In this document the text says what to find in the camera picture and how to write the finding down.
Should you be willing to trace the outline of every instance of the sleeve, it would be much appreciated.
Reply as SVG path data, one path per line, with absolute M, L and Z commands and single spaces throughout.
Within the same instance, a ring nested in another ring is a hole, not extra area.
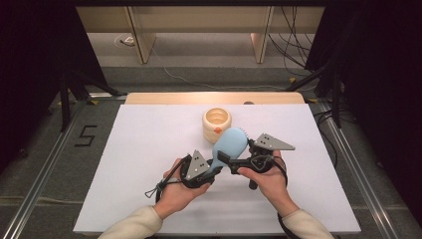
M 333 238 L 319 221 L 301 209 L 284 218 L 281 218 L 279 214 L 279 221 L 286 234 L 291 238 Z
M 162 226 L 162 219 L 152 206 L 145 206 L 115 223 L 105 231 L 101 239 L 140 239 L 150 237 Z

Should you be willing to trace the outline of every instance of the aluminum rail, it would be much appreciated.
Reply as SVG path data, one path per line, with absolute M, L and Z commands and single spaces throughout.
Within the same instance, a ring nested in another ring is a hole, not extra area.
M 321 103 L 320 108 L 323 112 L 330 110 L 327 103 Z M 328 119 L 327 122 L 332 135 L 334 136 L 335 141 L 340 148 L 348 167 L 350 168 L 351 174 L 353 175 L 354 180 L 356 181 L 357 186 L 362 193 L 363 199 L 365 200 L 368 209 L 371 212 L 376 225 L 378 226 L 382 238 L 398 239 L 399 237 L 396 230 L 394 229 L 390 217 L 388 216 L 388 213 L 372 189 L 372 186 L 366 178 L 341 128 L 337 128 L 332 119 Z
M 25 196 L 15 216 L 10 221 L 6 233 L 3 235 L 3 239 L 19 238 L 29 217 L 31 216 L 31 213 L 35 207 L 35 204 L 37 203 L 39 196 L 41 195 L 52 171 L 55 168 L 58 159 L 60 158 L 63 149 L 66 146 L 74 124 L 77 121 L 78 116 L 86 103 L 87 102 L 77 102 L 76 107 L 74 109 L 74 115 L 72 116 L 68 127 L 63 132 L 60 132 L 53 149 L 50 151 L 46 162 L 40 170 L 40 173 L 32 184 L 28 194 Z

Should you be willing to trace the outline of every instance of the white table surface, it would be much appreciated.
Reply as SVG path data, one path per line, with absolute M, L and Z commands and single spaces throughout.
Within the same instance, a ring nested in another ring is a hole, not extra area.
M 99 233 L 135 209 L 153 205 L 154 188 L 177 157 L 198 149 L 211 158 L 202 135 L 202 115 L 222 107 L 232 126 L 256 139 L 266 132 L 296 147 L 282 151 L 288 190 L 298 205 L 332 233 L 357 233 L 353 215 L 309 107 L 303 105 L 123 105 L 74 228 Z M 247 149 L 240 156 L 249 156 Z M 249 179 L 226 167 L 203 196 L 164 221 L 157 235 L 279 235 L 276 210 Z

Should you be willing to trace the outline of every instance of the table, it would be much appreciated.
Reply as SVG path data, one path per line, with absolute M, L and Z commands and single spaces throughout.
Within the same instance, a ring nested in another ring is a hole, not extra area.
M 359 232 L 311 111 L 303 102 L 298 93 L 129 95 L 117 114 L 74 231 L 101 233 L 136 208 L 153 204 L 154 199 L 143 193 L 155 186 L 176 156 L 194 149 L 210 155 L 212 144 L 202 136 L 200 119 L 206 110 L 218 106 L 228 110 L 232 126 L 242 127 L 250 138 L 267 132 L 294 145 L 296 150 L 282 152 L 292 197 L 330 232 Z M 240 158 L 247 156 L 244 152 Z M 157 235 L 282 234 L 275 209 L 248 183 L 224 168 L 209 191 L 167 218 Z

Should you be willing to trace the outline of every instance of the blue object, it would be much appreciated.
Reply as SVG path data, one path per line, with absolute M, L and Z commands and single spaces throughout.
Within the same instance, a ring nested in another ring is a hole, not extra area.
M 210 168 L 205 172 L 208 174 L 217 167 L 227 166 L 226 163 L 220 161 L 217 157 L 218 151 L 222 151 L 230 156 L 230 159 L 237 159 L 248 145 L 248 137 L 237 127 L 229 127 L 223 135 L 217 140 L 212 149 L 213 160 Z

